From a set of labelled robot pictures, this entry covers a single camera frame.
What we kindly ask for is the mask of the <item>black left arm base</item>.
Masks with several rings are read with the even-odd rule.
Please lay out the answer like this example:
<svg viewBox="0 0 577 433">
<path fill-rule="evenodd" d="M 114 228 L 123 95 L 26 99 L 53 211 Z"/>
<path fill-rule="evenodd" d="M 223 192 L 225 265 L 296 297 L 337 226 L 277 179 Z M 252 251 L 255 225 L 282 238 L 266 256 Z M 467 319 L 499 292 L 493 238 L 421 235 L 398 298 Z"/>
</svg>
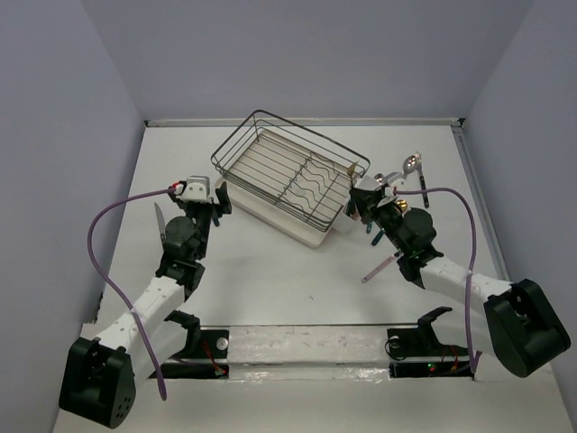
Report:
<svg viewBox="0 0 577 433">
<path fill-rule="evenodd" d="M 229 377 L 230 337 L 224 328 L 202 329 L 196 346 L 183 350 L 161 366 L 165 379 L 223 380 Z"/>
</svg>

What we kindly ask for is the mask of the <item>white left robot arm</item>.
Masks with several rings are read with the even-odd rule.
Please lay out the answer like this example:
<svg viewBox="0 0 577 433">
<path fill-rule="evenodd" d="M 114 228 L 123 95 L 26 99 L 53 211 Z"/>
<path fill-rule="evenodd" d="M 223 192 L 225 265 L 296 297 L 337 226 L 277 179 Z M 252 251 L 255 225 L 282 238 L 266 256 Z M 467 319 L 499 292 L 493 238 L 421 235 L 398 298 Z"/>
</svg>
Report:
<svg viewBox="0 0 577 433">
<path fill-rule="evenodd" d="M 114 429 L 130 413 L 136 391 L 155 377 L 167 399 L 162 365 L 175 355 L 196 352 L 199 319 L 181 310 L 199 286 L 211 226 L 232 212 L 226 184 L 210 188 L 204 176 L 191 176 L 164 189 L 182 210 L 161 231 L 157 271 L 137 300 L 130 300 L 97 261 L 92 264 L 125 305 L 112 325 L 70 347 L 60 389 L 61 410 Z"/>
</svg>

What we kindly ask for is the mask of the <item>silver fork teal handle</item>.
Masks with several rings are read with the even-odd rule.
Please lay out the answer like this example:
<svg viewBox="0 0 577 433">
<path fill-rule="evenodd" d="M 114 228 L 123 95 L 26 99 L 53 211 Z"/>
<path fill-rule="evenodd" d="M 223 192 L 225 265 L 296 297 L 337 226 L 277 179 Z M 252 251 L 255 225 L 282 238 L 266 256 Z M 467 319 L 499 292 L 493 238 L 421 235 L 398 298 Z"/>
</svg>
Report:
<svg viewBox="0 0 577 433">
<path fill-rule="evenodd" d="M 358 162 L 352 163 L 346 170 L 347 176 L 352 179 L 355 175 L 355 170 L 357 168 Z"/>
</svg>

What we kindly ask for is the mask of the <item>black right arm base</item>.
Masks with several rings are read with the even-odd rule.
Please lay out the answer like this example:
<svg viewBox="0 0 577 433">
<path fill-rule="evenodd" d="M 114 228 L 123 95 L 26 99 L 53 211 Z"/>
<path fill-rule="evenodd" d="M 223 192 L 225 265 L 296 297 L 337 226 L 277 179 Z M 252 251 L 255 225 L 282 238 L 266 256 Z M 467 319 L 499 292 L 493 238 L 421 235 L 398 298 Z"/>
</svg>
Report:
<svg viewBox="0 0 577 433">
<path fill-rule="evenodd" d="M 433 328 L 439 317 L 452 310 L 438 307 L 419 318 L 413 327 L 387 329 L 384 349 L 392 379 L 474 377 L 467 349 L 441 343 Z"/>
</svg>

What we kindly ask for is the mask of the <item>silver spoon pink handle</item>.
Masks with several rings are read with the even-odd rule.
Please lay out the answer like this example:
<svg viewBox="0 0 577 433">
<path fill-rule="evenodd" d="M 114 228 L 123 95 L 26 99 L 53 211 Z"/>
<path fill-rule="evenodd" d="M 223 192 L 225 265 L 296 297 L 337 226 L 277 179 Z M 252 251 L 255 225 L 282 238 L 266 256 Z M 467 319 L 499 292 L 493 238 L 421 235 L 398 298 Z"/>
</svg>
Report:
<svg viewBox="0 0 577 433">
<path fill-rule="evenodd" d="M 409 175 L 420 171 L 420 160 L 416 154 L 408 156 L 402 164 L 402 178 L 406 179 Z"/>
</svg>

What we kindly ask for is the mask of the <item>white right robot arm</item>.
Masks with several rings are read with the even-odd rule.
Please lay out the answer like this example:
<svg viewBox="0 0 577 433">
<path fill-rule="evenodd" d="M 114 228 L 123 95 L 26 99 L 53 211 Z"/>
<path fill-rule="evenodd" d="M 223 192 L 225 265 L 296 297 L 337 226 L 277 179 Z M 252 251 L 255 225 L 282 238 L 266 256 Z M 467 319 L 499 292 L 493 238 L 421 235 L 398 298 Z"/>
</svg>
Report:
<svg viewBox="0 0 577 433">
<path fill-rule="evenodd" d="M 475 252 L 465 267 L 451 261 L 435 249 L 431 214 L 419 207 L 402 209 L 397 202 L 402 194 L 389 185 L 350 191 L 361 221 L 375 223 L 396 248 L 405 280 L 463 304 L 471 371 L 482 355 L 492 355 L 510 373 L 526 378 L 571 347 L 567 330 L 536 282 L 478 274 Z"/>
</svg>

